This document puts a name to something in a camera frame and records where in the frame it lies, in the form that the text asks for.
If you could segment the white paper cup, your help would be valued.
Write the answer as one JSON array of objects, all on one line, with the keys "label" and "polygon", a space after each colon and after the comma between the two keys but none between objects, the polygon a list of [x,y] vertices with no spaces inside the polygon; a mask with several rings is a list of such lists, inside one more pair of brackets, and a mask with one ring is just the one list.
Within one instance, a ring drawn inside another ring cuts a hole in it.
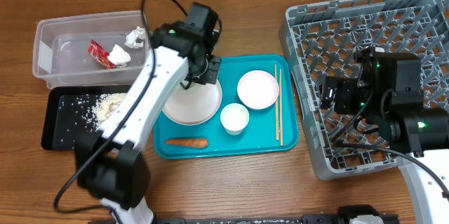
[{"label": "white paper cup", "polygon": [[231,103],[225,106],[220,113],[220,122],[228,134],[236,136],[248,125],[249,111],[245,106]]}]

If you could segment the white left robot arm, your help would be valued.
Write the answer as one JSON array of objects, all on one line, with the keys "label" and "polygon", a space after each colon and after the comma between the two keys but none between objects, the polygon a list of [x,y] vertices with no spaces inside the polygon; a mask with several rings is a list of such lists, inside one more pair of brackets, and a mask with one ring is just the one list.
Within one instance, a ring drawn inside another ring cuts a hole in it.
[{"label": "white left robot arm", "polygon": [[194,2],[185,20],[147,31],[151,47],[145,66],[118,108],[94,132],[74,143],[76,171],[53,201],[58,206],[72,183],[100,199],[117,223],[154,223],[146,203],[150,172],[144,158],[148,137],[171,93],[188,84],[215,84],[220,57],[213,49],[222,21],[209,6]]}]

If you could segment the red snack wrapper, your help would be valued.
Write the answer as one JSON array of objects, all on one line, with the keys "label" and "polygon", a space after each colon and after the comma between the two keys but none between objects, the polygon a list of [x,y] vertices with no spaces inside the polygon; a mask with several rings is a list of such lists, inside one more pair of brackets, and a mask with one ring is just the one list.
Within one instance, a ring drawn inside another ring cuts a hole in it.
[{"label": "red snack wrapper", "polygon": [[92,40],[91,44],[88,48],[88,53],[102,66],[107,69],[113,69],[116,67],[109,59],[109,52],[107,52],[101,45],[99,45],[96,41]]}]

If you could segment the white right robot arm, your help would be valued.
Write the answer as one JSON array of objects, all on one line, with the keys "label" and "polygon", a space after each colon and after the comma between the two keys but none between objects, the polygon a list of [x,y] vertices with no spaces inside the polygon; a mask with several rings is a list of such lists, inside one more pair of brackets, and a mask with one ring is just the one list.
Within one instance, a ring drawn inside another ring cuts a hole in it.
[{"label": "white right robot arm", "polygon": [[345,143],[340,136],[347,126],[333,136],[333,145],[396,156],[417,223],[447,223],[448,111],[424,106],[420,58],[369,47],[355,52],[354,61],[361,66],[357,78],[325,78],[320,107],[350,114],[349,126],[374,124],[389,146]]}]

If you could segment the foil ball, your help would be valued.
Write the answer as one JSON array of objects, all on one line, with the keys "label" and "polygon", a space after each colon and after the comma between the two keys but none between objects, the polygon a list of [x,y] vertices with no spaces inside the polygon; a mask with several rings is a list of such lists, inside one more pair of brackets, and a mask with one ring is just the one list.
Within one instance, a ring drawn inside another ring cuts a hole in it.
[{"label": "foil ball", "polygon": [[133,31],[126,35],[125,45],[129,48],[142,48],[145,44],[145,28],[137,26]]}]

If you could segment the white tissue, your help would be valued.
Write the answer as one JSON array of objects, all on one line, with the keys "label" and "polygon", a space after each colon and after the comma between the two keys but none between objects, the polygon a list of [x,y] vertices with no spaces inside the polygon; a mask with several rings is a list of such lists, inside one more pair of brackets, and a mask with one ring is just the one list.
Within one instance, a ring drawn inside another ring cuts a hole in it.
[{"label": "white tissue", "polygon": [[125,67],[131,61],[131,56],[122,47],[115,44],[107,59],[114,67]]}]

